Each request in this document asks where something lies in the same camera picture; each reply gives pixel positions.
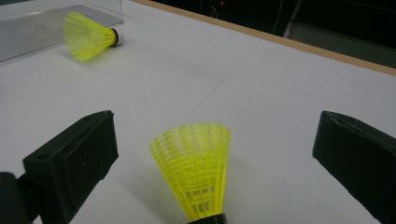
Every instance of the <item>white table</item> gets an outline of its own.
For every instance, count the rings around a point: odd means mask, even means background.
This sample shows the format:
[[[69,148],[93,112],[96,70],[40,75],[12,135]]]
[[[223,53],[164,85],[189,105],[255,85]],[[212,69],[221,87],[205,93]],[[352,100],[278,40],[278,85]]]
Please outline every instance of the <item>white table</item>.
[[[149,144],[180,125],[220,122],[233,133],[229,223],[378,223],[312,148],[322,110],[396,136],[396,77],[122,3],[121,47],[88,63],[63,44],[0,64],[1,171],[22,175],[24,157],[110,109],[120,157],[72,223],[187,223]]]

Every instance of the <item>transparent container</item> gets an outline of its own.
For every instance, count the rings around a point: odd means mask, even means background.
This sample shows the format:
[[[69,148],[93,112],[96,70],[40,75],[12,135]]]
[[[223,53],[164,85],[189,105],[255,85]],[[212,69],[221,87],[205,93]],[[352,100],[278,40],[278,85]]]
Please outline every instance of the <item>transparent container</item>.
[[[64,42],[64,18],[76,11],[105,27],[122,24],[120,0],[33,0],[0,6],[0,62]]]

